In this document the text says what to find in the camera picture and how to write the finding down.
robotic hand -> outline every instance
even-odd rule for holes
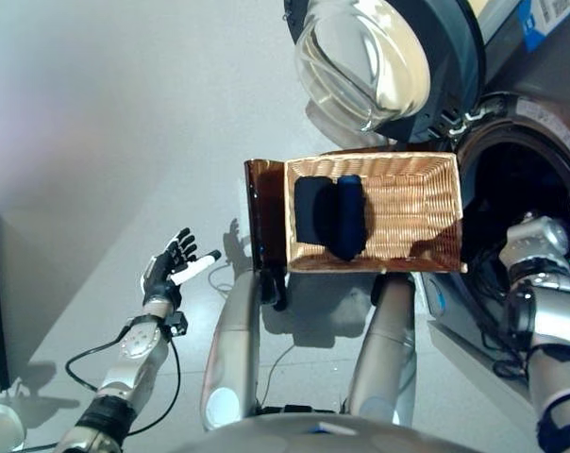
[[[142,314],[128,320],[118,336],[120,354],[91,405],[55,449],[58,453],[121,453],[132,423],[148,401],[172,337],[184,335],[187,321],[177,311],[180,285],[220,258],[214,250],[199,259],[194,236],[184,228],[151,258],[141,277]]]
[[[539,446],[570,452],[570,266],[568,238],[548,217],[508,230],[499,258],[508,269],[502,334],[526,354],[528,386],[539,418]]]

folded cloth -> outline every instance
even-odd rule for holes
[[[293,187],[295,234],[300,243],[324,245],[341,260],[353,260],[366,245],[360,177],[302,176]]]

washing machine door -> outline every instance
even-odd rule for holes
[[[468,0],[286,0],[285,7],[302,84],[340,127],[426,142],[446,137],[481,96],[485,49]]]

black cable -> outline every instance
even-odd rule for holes
[[[272,368],[270,369],[270,372],[268,372],[268,380],[266,382],[266,390],[264,391],[264,397],[262,398],[262,401],[260,403],[260,408],[262,408],[264,406],[264,403],[266,402],[266,397],[268,396],[268,391],[270,390],[270,382],[273,378],[273,373],[275,372],[275,369],[277,368],[278,363],[281,361],[281,359],[283,359],[287,354],[290,353],[290,351],[295,347],[295,344],[292,344],[291,346],[289,346],[287,349],[285,349],[280,356],[278,356],[278,359],[275,360],[275,363],[273,363]]]
[[[476,291],[485,297],[493,299],[499,305],[505,300],[506,293],[502,291],[497,282],[491,281],[492,284],[487,282],[484,276],[484,264],[491,262],[491,258],[499,253],[503,244],[496,243],[492,247],[480,249],[470,262],[471,279]]]
[[[494,352],[501,352],[503,354],[508,354],[511,356],[510,359],[503,359],[493,362],[493,366],[491,367],[493,373],[498,378],[507,379],[507,380],[524,380],[528,379],[528,373],[526,370],[526,363],[528,360],[523,361],[522,357],[507,346],[504,342],[500,341],[499,338],[493,339],[495,343],[499,344],[499,346],[491,346],[488,345],[486,339],[492,336],[488,335],[484,330],[480,330],[480,338],[482,340],[482,346],[484,348],[494,351]]]
[[[122,341],[122,339],[126,336],[129,330],[130,326],[124,326],[124,328],[122,328],[122,331],[119,332],[119,335],[117,336],[117,338],[115,338],[115,340],[112,340],[105,344],[101,344],[100,346],[97,347],[93,347],[92,349],[88,349],[87,351],[84,351],[81,354],[77,354],[75,357],[71,357],[69,360],[67,360],[67,363],[65,363],[65,371],[67,372],[69,377],[72,378],[79,385],[82,385],[83,387],[87,388],[88,390],[97,392],[98,387],[95,387],[92,384],[90,384],[90,382],[87,382],[86,380],[82,379],[71,369],[72,363],[79,361],[84,357],[90,356],[91,354],[96,354],[97,352],[104,351],[105,349],[115,346],[116,344]]]
[[[174,345],[174,341],[172,339],[170,339],[170,346],[172,347],[172,350],[174,351],[174,358],[176,359],[176,375],[177,375],[176,392],[174,393],[174,397],[172,398],[172,402],[170,403],[170,405],[165,410],[165,412],[161,415],[160,418],[158,418],[153,423],[150,423],[149,425],[147,425],[144,428],[136,429],[135,431],[130,431],[127,434],[127,437],[135,436],[137,434],[140,434],[141,432],[145,432],[148,429],[154,427],[157,423],[161,422],[165,417],[167,417],[168,413],[170,413],[170,411],[172,410],[172,408],[174,407],[174,405],[176,403],[176,400],[178,399],[178,394],[180,393],[180,384],[181,384],[181,380],[182,380],[182,378],[180,376],[180,358],[178,357],[178,351],[176,350],[176,346]]]

woven basket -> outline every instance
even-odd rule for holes
[[[365,250],[352,261],[299,243],[293,187],[301,176],[358,175],[365,193]],[[466,271],[461,190],[448,153],[340,154],[285,162],[287,262],[293,272]]]

